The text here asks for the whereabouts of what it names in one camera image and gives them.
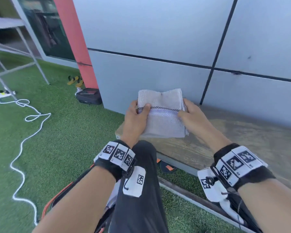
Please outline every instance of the white cable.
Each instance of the white cable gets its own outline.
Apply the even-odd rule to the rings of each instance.
[[[13,198],[13,200],[15,200],[15,201],[23,201],[23,202],[26,202],[26,203],[28,203],[28,204],[30,204],[32,207],[33,207],[33,209],[34,209],[34,224],[35,225],[38,225],[38,221],[37,221],[37,215],[38,215],[38,212],[37,212],[37,207],[35,206],[35,204],[32,202],[32,201],[30,201],[30,200],[28,200],[28,199],[24,199],[24,198],[17,198],[16,197],[16,194],[17,194],[17,192],[20,190],[20,188],[22,188],[22,186],[23,186],[23,184],[24,184],[24,182],[25,182],[25,174],[22,172],[22,171],[20,171],[19,169],[17,169],[17,168],[15,168],[15,167],[13,167],[13,163],[20,157],[20,155],[22,154],[22,152],[23,152],[23,143],[25,142],[25,141],[27,141],[29,138],[31,138],[31,137],[33,137],[34,135],[36,135],[39,131],[41,131],[41,129],[42,129],[42,126],[43,126],[43,123],[51,116],[51,113],[47,113],[47,114],[42,114],[42,113],[40,113],[38,110],[36,110],[34,107],[32,107],[32,106],[30,106],[29,105],[29,103],[30,103],[30,101],[29,100],[27,100],[27,99],[20,99],[20,100],[17,100],[17,101],[9,101],[9,102],[1,102],[0,101],[0,104],[10,104],[10,103],[16,103],[16,105],[19,105],[19,106],[21,106],[21,107],[29,107],[29,108],[32,108],[35,112],[37,112],[37,115],[29,115],[29,116],[27,116],[26,118],[25,118],[25,121],[26,122],[32,122],[32,121],[34,121],[34,120],[36,120],[37,118],[39,118],[40,116],[46,116],[46,115],[48,115],[43,121],[42,121],[42,123],[41,123],[41,125],[40,125],[40,128],[38,129],[38,131],[36,131],[34,134],[32,134],[31,136],[29,136],[29,137],[27,137],[27,138],[25,138],[21,143],[20,143],[20,151],[19,151],[19,154],[18,154],[18,156],[16,156],[16,158],[10,163],[10,168],[12,168],[14,171],[16,171],[16,172],[19,172],[21,175],[22,175],[22,177],[23,177],[23,181],[22,181],[22,183],[20,184],[20,186],[17,188],[17,190],[14,192],[14,194],[13,194],[13,196],[12,196],[12,198]]]

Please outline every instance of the red column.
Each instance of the red column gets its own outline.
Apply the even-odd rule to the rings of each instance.
[[[72,0],[54,0],[54,2],[61,22],[63,23],[74,58],[78,62],[84,84],[88,88],[97,89],[97,80],[93,67],[91,66],[91,59],[88,54],[74,3]]]

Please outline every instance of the artificial grass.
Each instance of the artificial grass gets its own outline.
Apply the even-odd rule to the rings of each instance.
[[[7,68],[30,61],[27,57],[7,53],[0,53],[0,59]],[[18,99],[29,99],[30,105],[40,112],[52,113],[42,131],[25,142],[23,154],[15,162],[15,166],[26,173],[18,196],[36,203],[40,216],[45,204],[81,175],[108,141],[115,139],[114,132],[124,115],[106,110],[103,105],[79,103],[74,96],[75,86],[67,85],[68,75],[79,75],[77,69],[39,62],[50,86],[35,66],[4,75],[3,79],[18,92]],[[19,152],[20,142],[34,133],[44,119],[27,123],[24,117],[30,114],[34,112],[29,108],[0,105],[0,232],[23,233],[34,228],[32,207],[12,200],[21,176],[9,168]],[[181,170],[159,175],[203,195],[198,180]],[[232,225],[174,194],[166,190],[162,193],[170,232],[238,232]]]

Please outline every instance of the folded towel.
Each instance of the folded towel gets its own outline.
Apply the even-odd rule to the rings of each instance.
[[[185,137],[188,135],[182,120],[178,117],[180,110],[186,111],[181,89],[167,92],[140,90],[138,92],[138,113],[146,103],[151,104],[147,126],[142,137]]]

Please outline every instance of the wooden bench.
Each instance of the wooden bench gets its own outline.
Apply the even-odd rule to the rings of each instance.
[[[291,129],[224,110],[201,107],[210,122],[231,141],[244,145],[266,163],[280,182],[291,188]],[[120,137],[123,124],[115,134]],[[213,162],[210,149],[193,134],[185,138],[140,138],[151,142],[158,158],[197,175]]]

